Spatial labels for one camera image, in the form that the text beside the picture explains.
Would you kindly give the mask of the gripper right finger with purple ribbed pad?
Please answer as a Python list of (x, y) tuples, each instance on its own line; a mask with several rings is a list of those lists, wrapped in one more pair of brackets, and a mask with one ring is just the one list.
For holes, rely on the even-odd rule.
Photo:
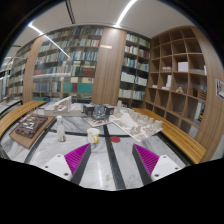
[(144, 185), (181, 170), (167, 155), (158, 156), (137, 144), (133, 145), (132, 154)]

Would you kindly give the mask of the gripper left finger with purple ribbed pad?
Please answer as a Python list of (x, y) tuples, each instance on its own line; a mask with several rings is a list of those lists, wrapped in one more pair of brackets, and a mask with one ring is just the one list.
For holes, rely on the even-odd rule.
[(56, 154), (42, 169), (72, 183), (79, 184), (88, 159), (91, 154), (91, 144), (85, 144), (66, 155)]

